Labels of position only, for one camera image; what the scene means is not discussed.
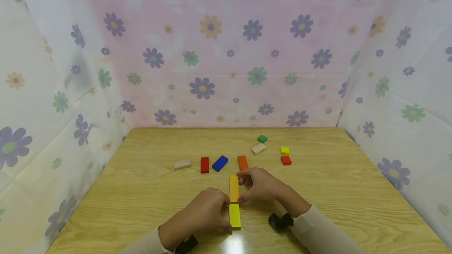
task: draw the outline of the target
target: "small red block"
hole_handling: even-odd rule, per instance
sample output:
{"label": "small red block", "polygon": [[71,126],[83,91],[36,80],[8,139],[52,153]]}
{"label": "small red block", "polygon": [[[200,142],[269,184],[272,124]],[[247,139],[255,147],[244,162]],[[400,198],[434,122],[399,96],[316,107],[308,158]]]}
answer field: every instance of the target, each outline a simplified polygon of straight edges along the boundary
{"label": "small red block", "polygon": [[200,173],[207,174],[209,172],[209,157],[200,158]]}
{"label": "small red block", "polygon": [[291,159],[287,155],[281,156],[281,162],[283,165],[291,165],[292,164]]}

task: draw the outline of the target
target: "table surface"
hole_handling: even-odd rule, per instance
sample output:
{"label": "table surface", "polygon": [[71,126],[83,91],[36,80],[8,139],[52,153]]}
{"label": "table surface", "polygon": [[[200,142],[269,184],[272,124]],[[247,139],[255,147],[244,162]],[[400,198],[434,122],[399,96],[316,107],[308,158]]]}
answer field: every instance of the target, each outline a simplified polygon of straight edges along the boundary
{"label": "table surface", "polygon": [[[254,156],[250,149],[261,134],[268,137],[267,150]],[[281,164],[280,146],[290,148],[292,165]],[[229,158],[220,172],[211,168],[200,174],[200,157],[208,156],[212,165],[220,155]],[[47,253],[118,252],[200,190],[212,186],[229,194],[238,155],[292,186],[368,253],[449,253],[348,135],[334,127],[133,129]],[[188,157],[191,168],[173,170],[173,162]],[[192,253],[309,253],[290,230],[276,233],[267,223],[271,213],[283,214],[279,204],[249,202],[240,210],[241,230],[198,236]]]}

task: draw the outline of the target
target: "striped wooden block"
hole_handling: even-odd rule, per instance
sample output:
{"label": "striped wooden block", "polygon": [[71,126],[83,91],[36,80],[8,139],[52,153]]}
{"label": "striped wooden block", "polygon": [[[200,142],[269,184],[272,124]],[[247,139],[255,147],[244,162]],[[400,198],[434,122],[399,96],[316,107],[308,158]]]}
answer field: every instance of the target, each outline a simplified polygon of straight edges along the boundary
{"label": "striped wooden block", "polygon": [[255,147],[252,148],[252,153],[254,155],[258,155],[259,153],[264,151],[266,148],[267,147],[263,143],[259,143],[258,145],[256,145]]}

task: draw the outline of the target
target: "sleeve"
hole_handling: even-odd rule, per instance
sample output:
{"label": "sleeve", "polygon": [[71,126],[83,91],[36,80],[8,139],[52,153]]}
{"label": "sleeve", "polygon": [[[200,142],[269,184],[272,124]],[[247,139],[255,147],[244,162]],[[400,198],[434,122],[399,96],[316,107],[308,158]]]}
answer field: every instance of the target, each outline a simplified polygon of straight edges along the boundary
{"label": "sleeve", "polygon": [[341,228],[323,215],[315,206],[294,218],[292,232],[312,254],[366,253]]}
{"label": "sleeve", "polygon": [[157,227],[128,245],[118,254],[172,254],[172,252],[163,247]]}

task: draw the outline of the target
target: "hand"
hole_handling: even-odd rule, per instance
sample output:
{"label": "hand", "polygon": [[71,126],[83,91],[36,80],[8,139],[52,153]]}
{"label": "hand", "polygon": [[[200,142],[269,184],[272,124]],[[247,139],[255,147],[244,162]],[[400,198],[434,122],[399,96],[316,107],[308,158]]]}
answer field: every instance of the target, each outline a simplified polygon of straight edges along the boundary
{"label": "hand", "polygon": [[202,190],[184,209],[177,212],[159,228],[164,248],[173,251],[182,241],[198,231],[221,229],[232,233],[221,210],[229,206],[229,197],[218,189]]}

